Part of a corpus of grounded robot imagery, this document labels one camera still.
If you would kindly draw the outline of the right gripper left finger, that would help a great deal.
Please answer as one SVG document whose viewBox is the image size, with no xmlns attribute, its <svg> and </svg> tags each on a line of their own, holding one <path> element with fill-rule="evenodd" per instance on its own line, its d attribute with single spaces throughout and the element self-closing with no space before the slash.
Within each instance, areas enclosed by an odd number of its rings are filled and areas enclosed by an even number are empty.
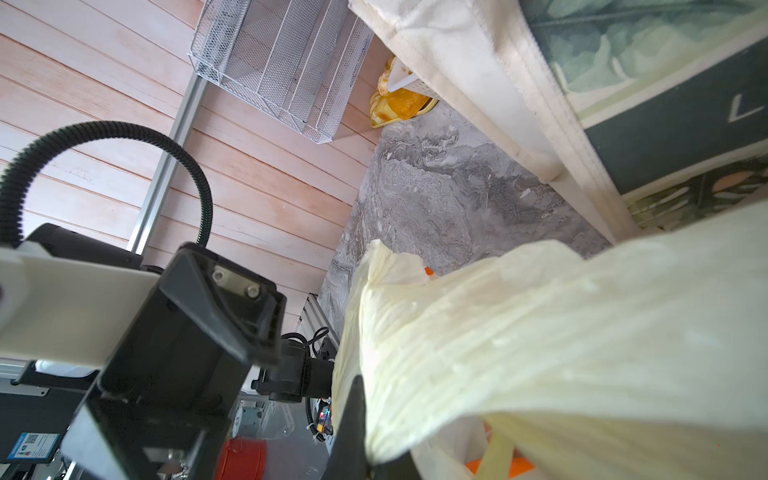
<svg viewBox="0 0 768 480">
<path fill-rule="evenodd" d="M 322 480 L 366 480 L 369 464 L 365 451 L 366 399 L 361 375 L 354 378 L 341 415 L 334 428 L 335 440 Z"/>
</svg>

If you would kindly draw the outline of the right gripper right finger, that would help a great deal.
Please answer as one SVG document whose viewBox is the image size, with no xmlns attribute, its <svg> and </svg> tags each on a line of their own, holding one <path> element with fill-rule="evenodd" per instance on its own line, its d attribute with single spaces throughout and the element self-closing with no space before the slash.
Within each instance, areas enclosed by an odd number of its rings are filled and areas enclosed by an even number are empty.
<svg viewBox="0 0 768 480">
<path fill-rule="evenodd" d="M 410 451 L 397 459 L 369 467 L 371 480 L 421 480 L 422 477 Z"/>
</svg>

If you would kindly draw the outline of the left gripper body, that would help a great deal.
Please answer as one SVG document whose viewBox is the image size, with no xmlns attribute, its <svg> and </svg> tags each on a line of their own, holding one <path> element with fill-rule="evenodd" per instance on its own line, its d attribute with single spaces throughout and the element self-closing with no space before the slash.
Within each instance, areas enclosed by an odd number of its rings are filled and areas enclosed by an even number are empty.
<svg viewBox="0 0 768 480">
<path fill-rule="evenodd" d="M 155 479 L 177 451 L 190 478 L 213 478 L 250 369 L 279 363 L 286 305 L 274 282 L 182 245 L 81 402 L 63 457 L 99 479 Z"/>
</svg>

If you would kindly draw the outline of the yellow plastic bag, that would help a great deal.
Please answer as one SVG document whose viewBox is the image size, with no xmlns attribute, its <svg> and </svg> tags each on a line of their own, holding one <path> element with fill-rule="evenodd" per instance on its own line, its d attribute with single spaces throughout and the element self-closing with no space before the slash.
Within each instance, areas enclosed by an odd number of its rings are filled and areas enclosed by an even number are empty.
<svg viewBox="0 0 768 480">
<path fill-rule="evenodd" d="M 763 479 L 767 206 L 437 278 L 372 241 L 331 396 L 336 434 L 361 429 L 372 466 L 479 416 L 552 479 Z"/>
</svg>

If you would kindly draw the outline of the canvas tote bag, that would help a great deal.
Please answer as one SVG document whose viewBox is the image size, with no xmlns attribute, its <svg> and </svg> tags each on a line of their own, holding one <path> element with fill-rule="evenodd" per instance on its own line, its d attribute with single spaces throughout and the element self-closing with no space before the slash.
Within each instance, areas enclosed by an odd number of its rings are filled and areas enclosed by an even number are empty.
<svg viewBox="0 0 768 480">
<path fill-rule="evenodd" d="M 611 242 L 767 196 L 763 1 L 354 1 Z"/>
</svg>

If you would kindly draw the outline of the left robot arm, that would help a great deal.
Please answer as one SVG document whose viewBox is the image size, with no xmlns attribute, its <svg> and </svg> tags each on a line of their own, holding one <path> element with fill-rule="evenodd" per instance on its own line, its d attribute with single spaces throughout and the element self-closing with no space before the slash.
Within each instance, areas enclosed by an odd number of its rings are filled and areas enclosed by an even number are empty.
<svg viewBox="0 0 768 480">
<path fill-rule="evenodd" d="M 287 297 L 287 332 L 311 333 L 301 313 L 318 291 L 366 168 L 308 140 L 297 151 L 217 115 L 207 115 L 187 148 L 213 192 L 209 248 L 274 281 Z M 132 141 L 70 151 L 36 179 L 24 227 L 50 222 L 125 246 L 160 153 Z"/>
</svg>

